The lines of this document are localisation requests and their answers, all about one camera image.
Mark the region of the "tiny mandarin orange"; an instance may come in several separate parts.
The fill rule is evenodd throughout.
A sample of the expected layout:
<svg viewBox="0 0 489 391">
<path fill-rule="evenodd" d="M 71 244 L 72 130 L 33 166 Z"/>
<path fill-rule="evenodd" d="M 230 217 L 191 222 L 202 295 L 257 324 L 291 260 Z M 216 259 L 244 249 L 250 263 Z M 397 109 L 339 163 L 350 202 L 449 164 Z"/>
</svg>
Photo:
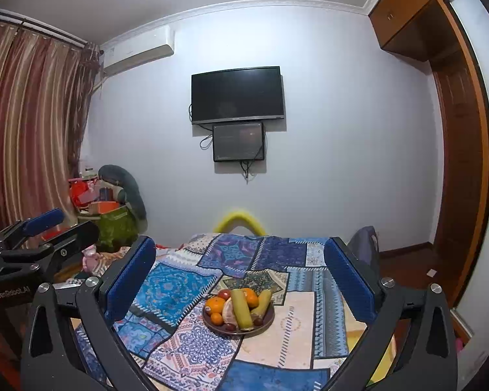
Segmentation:
<svg viewBox="0 0 489 391">
<path fill-rule="evenodd" d="M 213 312 L 210 315 L 210 321 L 215 326 L 222 326 L 224 324 L 222 314 L 220 314 L 219 312 Z"/>
</svg>

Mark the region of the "small mandarin orange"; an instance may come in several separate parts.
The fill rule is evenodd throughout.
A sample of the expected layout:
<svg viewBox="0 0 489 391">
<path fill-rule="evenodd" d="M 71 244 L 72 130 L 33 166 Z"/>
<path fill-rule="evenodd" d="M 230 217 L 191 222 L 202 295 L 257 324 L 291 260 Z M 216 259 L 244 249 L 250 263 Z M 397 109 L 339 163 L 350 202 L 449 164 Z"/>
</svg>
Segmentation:
<svg viewBox="0 0 489 391">
<path fill-rule="evenodd" d="M 222 297 L 210 297 L 205 302 L 204 311 L 211 316 L 214 313 L 222 314 L 226 300 Z"/>
</svg>

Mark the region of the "red tomato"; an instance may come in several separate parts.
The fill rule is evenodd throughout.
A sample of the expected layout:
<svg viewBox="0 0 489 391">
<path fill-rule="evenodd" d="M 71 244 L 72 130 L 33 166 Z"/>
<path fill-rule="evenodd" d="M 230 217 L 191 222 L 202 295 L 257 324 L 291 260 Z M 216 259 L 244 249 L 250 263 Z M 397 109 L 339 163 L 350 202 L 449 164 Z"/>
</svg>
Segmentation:
<svg viewBox="0 0 489 391">
<path fill-rule="evenodd" d="M 224 300 L 228 300 L 231 297 L 231 291 L 229 289 L 220 290 L 217 296 Z"/>
</svg>

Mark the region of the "red jujube date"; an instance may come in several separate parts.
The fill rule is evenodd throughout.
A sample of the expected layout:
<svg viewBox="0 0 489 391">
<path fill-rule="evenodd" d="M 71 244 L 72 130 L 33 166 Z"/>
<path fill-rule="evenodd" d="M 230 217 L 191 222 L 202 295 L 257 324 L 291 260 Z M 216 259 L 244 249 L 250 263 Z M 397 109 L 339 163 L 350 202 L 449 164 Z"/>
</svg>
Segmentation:
<svg viewBox="0 0 489 391">
<path fill-rule="evenodd" d="M 228 331 L 230 331 L 230 332 L 234 332 L 234 331 L 237 330 L 237 327 L 235 325 L 233 325 L 233 324 L 226 324 L 225 325 L 225 329 L 228 330 Z"/>
</svg>

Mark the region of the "yellow banana front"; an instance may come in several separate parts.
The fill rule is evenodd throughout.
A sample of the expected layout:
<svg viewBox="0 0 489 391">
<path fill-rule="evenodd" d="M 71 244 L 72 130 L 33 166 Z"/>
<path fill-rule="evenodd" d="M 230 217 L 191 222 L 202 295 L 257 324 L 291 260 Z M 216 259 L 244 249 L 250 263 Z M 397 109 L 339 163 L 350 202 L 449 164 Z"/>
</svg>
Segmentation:
<svg viewBox="0 0 489 391">
<path fill-rule="evenodd" d="M 241 330 L 250 330 L 254 327 L 250 309 L 245 301 L 244 293 L 241 289 L 231 290 L 231 299 L 234 312 L 237 317 L 238 326 Z"/>
</svg>

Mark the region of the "yellow banana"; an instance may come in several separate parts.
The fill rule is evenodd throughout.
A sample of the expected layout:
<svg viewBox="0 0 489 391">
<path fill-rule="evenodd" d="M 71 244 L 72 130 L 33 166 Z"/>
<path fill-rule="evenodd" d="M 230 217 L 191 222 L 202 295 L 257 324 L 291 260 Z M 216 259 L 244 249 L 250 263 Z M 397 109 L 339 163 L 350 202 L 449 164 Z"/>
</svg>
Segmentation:
<svg viewBox="0 0 489 391">
<path fill-rule="evenodd" d="M 268 306 L 270 305 L 271 298 L 271 290 L 262 290 L 262 292 L 259 293 L 258 305 L 251 311 L 251 316 L 253 320 L 263 320 L 266 312 L 268 311 Z"/>
<path fill-rule="evenodd" d="M 254 327 L 250 309 L 245 301 L 244 293 L 241 289 L 231 290 L 231 299 L 234 312 L 237 317 L 238 326 L 241 330 L 250 330 Z"/>
</svg>

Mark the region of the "large orange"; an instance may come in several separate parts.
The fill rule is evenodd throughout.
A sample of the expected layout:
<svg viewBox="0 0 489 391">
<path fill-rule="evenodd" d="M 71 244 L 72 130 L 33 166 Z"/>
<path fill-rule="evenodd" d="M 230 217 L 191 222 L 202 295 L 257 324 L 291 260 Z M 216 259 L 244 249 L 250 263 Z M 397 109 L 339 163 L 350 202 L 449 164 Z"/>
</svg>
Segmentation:
<svg viewBox="0 0 489 391">
<path fill-rule="evenodd" d="M 250 309 L 254 309 L 259 306 L 259 297 L 254 290 L 250 288 L 242 289 L 245 297 L 245 301 Z"/>
</svg>

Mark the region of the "pink toy figure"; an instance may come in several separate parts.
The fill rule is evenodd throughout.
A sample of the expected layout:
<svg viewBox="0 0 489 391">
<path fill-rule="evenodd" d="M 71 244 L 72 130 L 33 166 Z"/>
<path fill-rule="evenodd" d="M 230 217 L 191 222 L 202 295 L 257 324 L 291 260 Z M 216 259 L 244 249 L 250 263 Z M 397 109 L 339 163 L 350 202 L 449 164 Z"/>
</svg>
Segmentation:
<svg viewBox="0 0 489 391">
<path fill-rule="evenodd" d="M 83 271 L 87 273 L 92 273 L 99 264 L 99 253 L 97 252 L 96 246 L 90 245 L 89 247 L 82 250 L 82 268 Z"/>
</svg>

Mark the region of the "green storage box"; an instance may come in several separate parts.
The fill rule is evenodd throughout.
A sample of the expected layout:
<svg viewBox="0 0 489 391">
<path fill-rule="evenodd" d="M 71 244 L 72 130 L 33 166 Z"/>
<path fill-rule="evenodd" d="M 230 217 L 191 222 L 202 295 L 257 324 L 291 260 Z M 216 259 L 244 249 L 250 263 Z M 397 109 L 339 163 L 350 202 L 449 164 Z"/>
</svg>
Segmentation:
<svg viewBox="0 0 489 391">
<path fill-rule="evenodd" d="M 115 253 L 123 246 L 131 246 L 139 236 L 136 220 L 126 207 L 101 214 L 95 224 L 99 228 L 96 245 L 101 252 Z"/>
</svg>

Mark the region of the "dark blue chair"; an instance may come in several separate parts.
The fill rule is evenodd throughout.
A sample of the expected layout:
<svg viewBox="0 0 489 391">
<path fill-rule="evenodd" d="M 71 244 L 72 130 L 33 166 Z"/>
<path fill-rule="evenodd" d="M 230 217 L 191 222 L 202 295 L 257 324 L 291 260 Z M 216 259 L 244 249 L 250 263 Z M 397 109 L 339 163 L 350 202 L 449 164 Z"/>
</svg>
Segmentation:
<svg viewBox="0 0 489 391">
<path fill-rule="evenodd" d="M 380 274 L 378 236 L 373 226 L 359 229 L 351 238 L 348 247 L 359 260 L 369 265 L 376 274 Z"/>
</svg>

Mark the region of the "striped red curtain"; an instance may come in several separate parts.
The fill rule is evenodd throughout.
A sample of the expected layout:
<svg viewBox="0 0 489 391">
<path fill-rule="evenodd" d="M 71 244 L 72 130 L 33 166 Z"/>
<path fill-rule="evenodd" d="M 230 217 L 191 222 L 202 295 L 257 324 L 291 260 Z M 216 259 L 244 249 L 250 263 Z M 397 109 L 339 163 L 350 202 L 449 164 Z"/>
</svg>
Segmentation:
<svg viewBox="0 0 489 391">
<path fill-rule="evenodd" d="M 0 230 L 53 208 L 75 223 L 68 181 L 98 73 L 97 45 L 0 21 Z"/>
</svg>

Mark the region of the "yellow curved cushion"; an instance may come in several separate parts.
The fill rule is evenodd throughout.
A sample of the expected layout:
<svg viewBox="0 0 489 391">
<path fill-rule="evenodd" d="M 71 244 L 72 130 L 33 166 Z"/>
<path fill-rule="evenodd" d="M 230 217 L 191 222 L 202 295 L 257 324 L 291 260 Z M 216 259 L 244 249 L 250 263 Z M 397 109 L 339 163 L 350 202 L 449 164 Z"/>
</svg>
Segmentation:
<svg viewBox="0 0 489 391">
<path fill-rule="evenodd" d="M 262 224 L 250 213 L 245 210 L 236 210 L 226 214 L 213 229 L 214 233 L 230 233 L 236 227 L 244 227 L 253 235 L 263 237 L 268 232 Z"/>
</svg>

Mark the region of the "brown wooden door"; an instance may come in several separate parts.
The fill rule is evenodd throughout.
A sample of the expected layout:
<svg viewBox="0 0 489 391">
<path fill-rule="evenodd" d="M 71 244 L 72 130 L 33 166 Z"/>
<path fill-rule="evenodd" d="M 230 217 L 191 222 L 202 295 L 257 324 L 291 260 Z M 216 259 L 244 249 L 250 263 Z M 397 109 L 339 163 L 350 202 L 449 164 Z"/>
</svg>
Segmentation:
<svg viewBox="0 0 489 391">
<path fill-rule="evenodd" d="M 482 74 L 461 22 L 435 0 L 451 44 L 430 60 L 442 115 L 441 212 L 434 248 L 448 305 L 467 288 L 489 220 L 489 105 Z"/>
</svg>

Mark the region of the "wooden overhead cabinet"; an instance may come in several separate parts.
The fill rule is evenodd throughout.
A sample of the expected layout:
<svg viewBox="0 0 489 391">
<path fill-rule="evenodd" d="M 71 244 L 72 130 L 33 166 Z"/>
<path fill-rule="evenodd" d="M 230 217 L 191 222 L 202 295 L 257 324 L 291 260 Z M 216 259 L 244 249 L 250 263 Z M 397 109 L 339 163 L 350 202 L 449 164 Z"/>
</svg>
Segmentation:
<svg viewBox="0 0 489 391">
<path fill-rule="evenodd" d="M 369 19 L 383 51 L 425 62 L 458 46 L 441 0 L 379 0 Z"/>
</svg>

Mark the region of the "small black wall monitor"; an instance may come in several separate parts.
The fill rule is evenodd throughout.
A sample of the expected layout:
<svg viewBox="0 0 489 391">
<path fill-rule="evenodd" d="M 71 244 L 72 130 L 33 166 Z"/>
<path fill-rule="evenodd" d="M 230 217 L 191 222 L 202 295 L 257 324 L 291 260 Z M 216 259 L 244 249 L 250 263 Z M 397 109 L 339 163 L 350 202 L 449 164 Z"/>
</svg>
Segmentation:
<svg viewBox="0 0 489 391">
<path fill-rule="evenodd" d="M 263 161 L 265 131 L 262 122 L 221 123 L 213 128 L 215 163 Z"/>
</svg>

